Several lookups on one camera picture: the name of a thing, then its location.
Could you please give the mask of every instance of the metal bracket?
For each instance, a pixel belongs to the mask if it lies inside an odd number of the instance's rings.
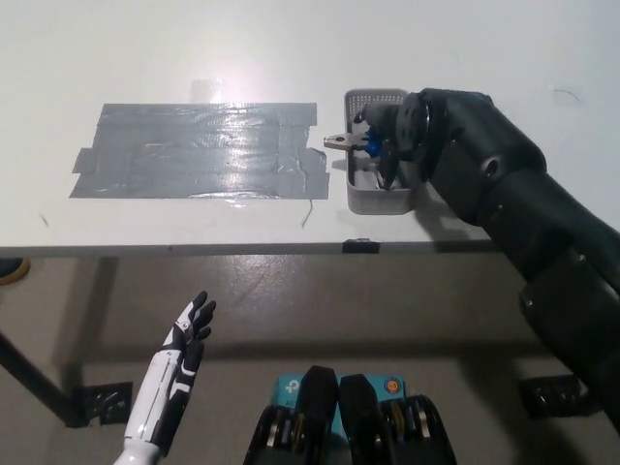
[[[589,393],[581,392],[575,375],[521,380],[518,389],[530,419],[590,417],[601,410]]]
[[[323,147],[336,150],[363,150],[367,143],[365,134],[337,134],[323,139]]]
[[[88,422],[127,423],[132,411],[132,383],[77,387],[72,392],[72,404],[83,412]]]

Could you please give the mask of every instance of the floor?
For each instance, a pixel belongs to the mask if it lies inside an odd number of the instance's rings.
[[[213,334],[165,463],[241,464],[275,378],[313,363],[404,376],[437,404],[460,464],[618,463],[602,415],[526,418],[514,381],[566,370],[521,319],[521,285],[494,254],[36,260],[0,289],[0,327],[64,388],[137,388],[207,289]],[[105,465],[122,447],[122,426],[66,429],[4,370],[0,412],[3,464]]]

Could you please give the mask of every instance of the yellow object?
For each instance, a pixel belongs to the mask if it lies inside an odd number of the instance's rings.
[[[0,276],[0,286],[16,283],[30,271],[30,259],[22,259],[19,267],[11,273]]]

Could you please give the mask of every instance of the white table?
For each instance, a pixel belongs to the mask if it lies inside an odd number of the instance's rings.
[[[359,87],[491,95],[573,195],[620,229],[620,4],[591,0],[60,0],[0,9],[0,255],[339,252],[480,244],[418,214],[357,216],[342,152],[329,199],[74,200],[104,103],[316,102],[309,146],[344,129]],[[192,95],[192,82],[220,88]]]

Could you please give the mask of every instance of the gray plastic basket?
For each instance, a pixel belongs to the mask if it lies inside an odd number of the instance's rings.
[[[353,122],[364,105],[370,102],[400,104],[407,96],[401,89],[355,89],[345,95],[347,132],[363,134],[366,123]],[[413,209],[413,190],[419,185],[418,167],[400,163],[400,171],[389,191],[377,182],[376,163],[364,151],[347,152],[347,200],[351,211],[358,215],[401,215]]]

